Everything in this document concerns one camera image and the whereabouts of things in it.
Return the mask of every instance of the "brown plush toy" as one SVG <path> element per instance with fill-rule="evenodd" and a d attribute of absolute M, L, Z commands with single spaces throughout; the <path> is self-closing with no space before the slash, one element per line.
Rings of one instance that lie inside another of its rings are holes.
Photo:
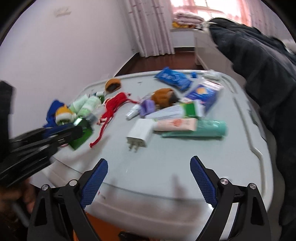
<path fill-rule="evenodd" d="M 113 79 L 108 80 L 105 84 L 105 90 L 108 93 L 112 93 L 120 88 L 121 88 L 120 79 L 113 78 Z"/>
<path fill-rule="evenodd" d="M 151 96 L 151 100 L 153 100 L 156 105 L 159 105 L 160 108 L 166 108 L 179 101 L 179 98 L 175 95 L 173 89 L 163 88 L 155 91 Z"/>

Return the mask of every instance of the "red yarn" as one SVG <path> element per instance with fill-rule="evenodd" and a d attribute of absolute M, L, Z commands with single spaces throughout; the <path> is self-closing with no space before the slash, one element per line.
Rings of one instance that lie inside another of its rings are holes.
<path fill-rule="evenodd" d="M 100 131 L 100 135 L 98 139 L 96 139 L 93 143 L 90 143 L 89 146 L 93 147 L 95 144 L 97 144 L 100 139 L 102 138 L 103 132 L 107 124 L 112 120 L 114 113 L 118 110 L 120 106 L 122 106 L 125 103 L 131 102 L 131 103 L 138 103 L 138 101 L 134 101 L 128 98 L 130 96 L 130 93 L 124 93 L 120 92 L 117 95 L 115 95 L 113 98 L 106 99 L 104 101 L 104 106 L 106 107 L 106 112 L 102 115 L 100 118 L 100 123 L 103 123 L 103 126 Z"/>

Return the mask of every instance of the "pink tube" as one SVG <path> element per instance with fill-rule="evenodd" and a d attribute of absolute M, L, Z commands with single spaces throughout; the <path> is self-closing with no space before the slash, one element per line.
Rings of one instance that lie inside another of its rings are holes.
<path fill-rule="evenodd" d="M 155 131 L 195 131 L 195 118 L 159 120 L 155 123 Z"/>

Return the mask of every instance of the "orange circle on box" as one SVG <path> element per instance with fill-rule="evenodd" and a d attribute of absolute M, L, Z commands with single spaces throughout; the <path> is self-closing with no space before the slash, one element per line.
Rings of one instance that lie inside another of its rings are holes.
<path fill-rule="evenodd" d="M 180 126 L 181 124 L 182 124 L 182 120 L 181 119 L 175 119 L 173 121 L 173 125 L 176 126 L 176 127 Z"/>
<path fill-rule="evenodd" d="M 199 87 L 196 89 L 196 93 L 198 93 L 199 95 L 201 94 L 206 94 L 207 93 L 207 90 L 203 87 Z"/>

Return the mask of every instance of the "white power adapter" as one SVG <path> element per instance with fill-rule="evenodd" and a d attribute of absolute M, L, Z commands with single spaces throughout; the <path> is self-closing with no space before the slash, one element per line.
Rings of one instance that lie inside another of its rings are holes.
<path fill-rule="evenodd" d="M 148 141 L 153 133 L 155 121 L 152 119 L 138 119 L 129 134 L 126 136 L 129 148 L 135 146 L 136 150 L 139 146 L 147 147 Z"/>

